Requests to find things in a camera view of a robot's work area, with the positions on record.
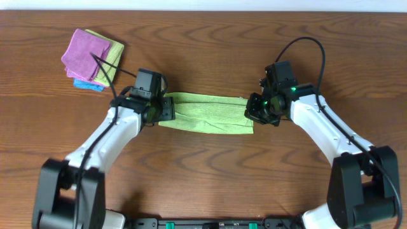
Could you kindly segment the light green microfiber cloth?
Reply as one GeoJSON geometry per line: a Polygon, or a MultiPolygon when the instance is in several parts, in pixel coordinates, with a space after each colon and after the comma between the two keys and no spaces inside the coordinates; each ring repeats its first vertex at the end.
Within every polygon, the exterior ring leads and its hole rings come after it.
{"type": "Polygon", "coordinates": [[[176,118],[162,127],[205,134],[253,134],[253,121],[244,116],[247,99],[172,92],[176,118]]]}

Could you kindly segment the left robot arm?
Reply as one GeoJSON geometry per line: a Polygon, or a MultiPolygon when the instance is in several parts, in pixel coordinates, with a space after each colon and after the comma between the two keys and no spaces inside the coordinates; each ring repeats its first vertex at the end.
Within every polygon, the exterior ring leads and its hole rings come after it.
{"type": "Polygon", "coordinates": [[[126,217],[106,209],[105,176],[147,123],[173,120],[171,97],[144,101],[121,95],[97,130],[64,160],[48,159],[38,179],[33,228],[124,228],[126,217]]]}

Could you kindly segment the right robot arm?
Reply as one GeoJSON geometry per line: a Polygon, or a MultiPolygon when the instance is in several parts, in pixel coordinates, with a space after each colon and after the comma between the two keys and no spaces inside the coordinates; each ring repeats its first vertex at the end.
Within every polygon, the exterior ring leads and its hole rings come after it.
{"type": "Polygon", "coordinates": [[[396,153],[357,135],[326,104],[312,85],[253,93],[245,117],[278,126],[281,116],[301,127],[331,164],[326,203],[304,212],[292,228],[368,228],[372,223],[403,220],[396,153]]]}

